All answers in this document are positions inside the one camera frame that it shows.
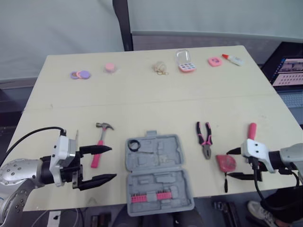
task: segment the hammer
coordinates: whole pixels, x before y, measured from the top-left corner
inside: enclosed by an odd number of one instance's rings
[[[110,129],[114,130],[114,128],[110,124],[107,124],[107,123],[96,123],[96,127],[102,128],[101,138],[98,141],[98,145],[101,146],[101,145],[103,145],[103,140],[104,140],[106,129],[110,128]],[[91,162],[90,167],[98,168],[100,158],[101,158],[101,154],[94,155],[94,158],[93,158],[93,161]]]

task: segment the black rubber ring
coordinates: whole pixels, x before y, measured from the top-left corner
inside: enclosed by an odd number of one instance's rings
[[[132,144],[134,144],[134,143],[136,143],[136,144],[138,145],[138,147],[137,147],[136,149],[132,149],[132,148],[131,148]],[[141,144],[140,144],[140,142],[139,142],[138,140],[130,140],[130,141],[128,141],[128,148],[129,148],[132,152],[138,151],[139,148],[140,148],[140,146],[141,146]]]

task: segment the laptop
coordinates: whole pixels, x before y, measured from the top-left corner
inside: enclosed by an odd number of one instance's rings
[[[282,42],[261,70],[303,124],[303,44]]]

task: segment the pliers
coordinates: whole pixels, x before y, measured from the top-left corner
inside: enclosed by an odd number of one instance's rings
[[[212,130],[210,128],[209,122],[205,123],[206,130],[207,130],[207,138],[204,140],[201,130],[200,130],[200,122],[197,122],[196,124],[196,131],[198,135],[198,143],[203,147],[203,154],[206,159],[210,159],[212,150],[210,149],[210,146],[213,144],[212,142]]]

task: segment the white wall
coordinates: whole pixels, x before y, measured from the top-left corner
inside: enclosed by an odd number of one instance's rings
[[[37,77],[50,54],[123,50],[112,0],[0,1],[0,80]]]
[[[202,32],[303,40],[303,0],[128,0],[133,34]]]

